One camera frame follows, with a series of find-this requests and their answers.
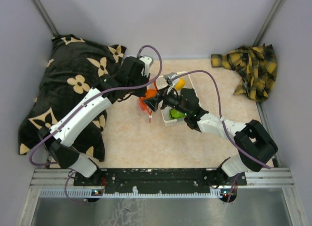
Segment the red apple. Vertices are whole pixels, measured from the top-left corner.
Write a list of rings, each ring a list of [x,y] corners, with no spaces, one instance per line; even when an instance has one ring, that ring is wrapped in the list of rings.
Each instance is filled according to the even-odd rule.
[[[138,99],[138,106],[143,113],[146,113],[146,104],[142,101],[142,99]]]

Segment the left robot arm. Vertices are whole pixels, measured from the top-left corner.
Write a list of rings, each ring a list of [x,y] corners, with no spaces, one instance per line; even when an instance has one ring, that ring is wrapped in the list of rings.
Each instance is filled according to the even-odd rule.
[[[126,57],[113,75],[101,76],[60,122],[39,130],[40,139],[61,168],[79,173],[91,185],[101,181],[99,167],[77,151],[73,143],[96,116],[127,94],[139,98],[145,96],[153,62],[154,59],[149,56]]]

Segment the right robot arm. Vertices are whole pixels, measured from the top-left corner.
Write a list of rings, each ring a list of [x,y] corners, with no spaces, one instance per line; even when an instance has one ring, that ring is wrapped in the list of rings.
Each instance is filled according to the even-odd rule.
[[[167,87],[149,90],[142,100],[152,111],[170,107],[181,112],[190,129],[227,139],[237,148],[238,154],[227,158],[208,178],[212,185],[229,185],[236,175],[248,170],[259,172],[278,151],[259,121],[239,123],[215,116],[200,106],[194,89],[183,88],[180,93]]]

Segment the green toy watermelon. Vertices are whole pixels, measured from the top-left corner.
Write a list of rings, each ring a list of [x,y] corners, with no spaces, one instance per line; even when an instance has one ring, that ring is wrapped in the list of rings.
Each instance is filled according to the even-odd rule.
[[[184,118],[186,115],[176,109],[169,110],[169,117],[171,120]]]

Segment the yellow lemon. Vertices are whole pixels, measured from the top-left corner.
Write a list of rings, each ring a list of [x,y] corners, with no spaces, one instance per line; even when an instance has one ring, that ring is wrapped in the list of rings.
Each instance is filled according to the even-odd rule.
[[[183,78],[179,78],[179,81],[174,86],[175,90],[179,91],[185,86],[185,80]]]

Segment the clear zip top bag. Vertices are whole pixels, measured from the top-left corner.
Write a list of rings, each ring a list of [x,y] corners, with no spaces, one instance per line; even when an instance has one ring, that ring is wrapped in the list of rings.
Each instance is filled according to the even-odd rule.
[[[138,108],[145,114],[148,115],[148,122],[151,123],[152,120],[152,109],[146,104],[146,101],[153,99],[157,95],[157,85],[156,82],[153,82],[147,87],[145,95],[140,97],[137,101]]]

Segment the orange fruit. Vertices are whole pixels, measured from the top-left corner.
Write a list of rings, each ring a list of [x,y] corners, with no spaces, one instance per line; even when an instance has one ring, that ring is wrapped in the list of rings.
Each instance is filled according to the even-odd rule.
[[[145,93],[145,99],[148,100],[148,99],[152,99],[154,97],[156,97],[158,94],[158,91],[155,90],[155,89],[148,89]]]

